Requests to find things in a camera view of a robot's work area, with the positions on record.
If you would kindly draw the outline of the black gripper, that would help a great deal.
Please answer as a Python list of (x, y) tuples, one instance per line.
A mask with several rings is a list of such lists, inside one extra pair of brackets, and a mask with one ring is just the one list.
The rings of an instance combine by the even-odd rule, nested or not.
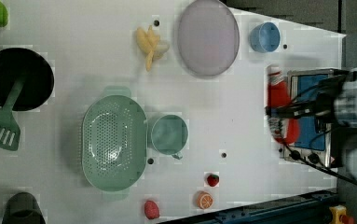
[[(318, 82), (314, 106), (314, 118), (316, 126), (326, 126), (336, 123), (335, 100), (342, 92), (345, 75), (332, 76)], [(311, 115), (309, 104), (292, 104), (279, 107), (265, 108), (268, 116), (281, 119), (300, 119)]]

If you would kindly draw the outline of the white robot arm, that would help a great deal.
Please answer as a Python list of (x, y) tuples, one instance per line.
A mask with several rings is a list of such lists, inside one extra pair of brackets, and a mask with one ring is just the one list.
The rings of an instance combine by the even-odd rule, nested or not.
[[(315, 98), (299, 99), (310, 91)], [(266, 114), (273, 138), (284, 147), (290, 148), (302, 133), (298, 121), (303, 117), (335, 123), (339, 128), (357, 128), (357, 68), (323, 79), (298, 95), (288, 94), (287, 82), (279, 67), (271, 65)]]

